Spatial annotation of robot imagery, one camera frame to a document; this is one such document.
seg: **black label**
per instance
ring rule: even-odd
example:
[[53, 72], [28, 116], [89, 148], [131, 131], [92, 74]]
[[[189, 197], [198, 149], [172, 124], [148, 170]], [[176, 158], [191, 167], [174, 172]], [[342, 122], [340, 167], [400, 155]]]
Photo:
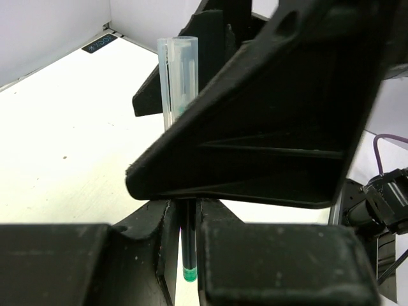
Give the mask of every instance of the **black label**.
[[88, 53], [94, 53], [95, 51], [98, 51], [100, 48], [106, 46], [107, 44], [111, 43], [115, 39], [117, 39], [117, 36], [112, 35], [112, 34], [106, 34], [105, 36], [102, 36], [98, 38], [97, 40], [93, 41], [89, 45], [84, 46], [82, 50]]

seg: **white table surface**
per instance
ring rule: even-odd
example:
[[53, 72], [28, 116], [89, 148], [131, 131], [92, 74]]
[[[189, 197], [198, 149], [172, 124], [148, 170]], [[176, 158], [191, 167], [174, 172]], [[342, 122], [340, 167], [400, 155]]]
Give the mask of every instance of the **white table surface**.
[[[129, 164], [164, 131], [162, 115], [136, 118], [131, 104], [156, 64], [156, 54], [118, 38], [93, 54], [77, 50], [0, 92], [1, 223], [113, 224], [144, 204], [128, 195], [124, 180]], [[377, 173], [371, 140], [366, 133], [350, 172], [361, 183]], [[408, 151], [380, 144], [385, 170], [408, 166]], [[224, 203], [245, 222], [328, 219], [327, 209]], [[180, 269], [178, 280], [177, 305], [198, 305], [196, 282], [184, 281]]]

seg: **clear plastic tube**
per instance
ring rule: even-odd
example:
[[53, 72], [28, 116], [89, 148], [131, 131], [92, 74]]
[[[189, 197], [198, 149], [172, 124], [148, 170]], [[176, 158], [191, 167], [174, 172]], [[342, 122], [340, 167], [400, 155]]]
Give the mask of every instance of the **clear plastic tube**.
[[198, 38], [157, 40], [164, 128], [168, 129], [198, 95]]

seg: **black 3d-printed part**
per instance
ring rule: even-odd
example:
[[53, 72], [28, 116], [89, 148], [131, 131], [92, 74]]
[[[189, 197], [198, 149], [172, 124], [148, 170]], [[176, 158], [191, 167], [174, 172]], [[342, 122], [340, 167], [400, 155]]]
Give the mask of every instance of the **black 3d-printed part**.
[[172, 306], [175, 205], [148, 203], [115, 226], [0, 226], [0, 305]]
[[216, 200], [198, 200], [196, 223], [202, 306], [380, 305], [352, 230], [244, 224]]
[[329, 207], [404, 44], [407, 2], [281, 1], [129, 167], [130, 194]]

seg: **black pen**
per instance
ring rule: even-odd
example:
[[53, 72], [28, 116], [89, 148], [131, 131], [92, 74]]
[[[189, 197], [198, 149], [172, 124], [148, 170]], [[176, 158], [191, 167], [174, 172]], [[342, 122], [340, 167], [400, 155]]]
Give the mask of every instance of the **black pen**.
[[197, 279], [196, 200], [178, 200], [177, 210], [179, 212], [183, 276], [187, 282], [194, 282]]

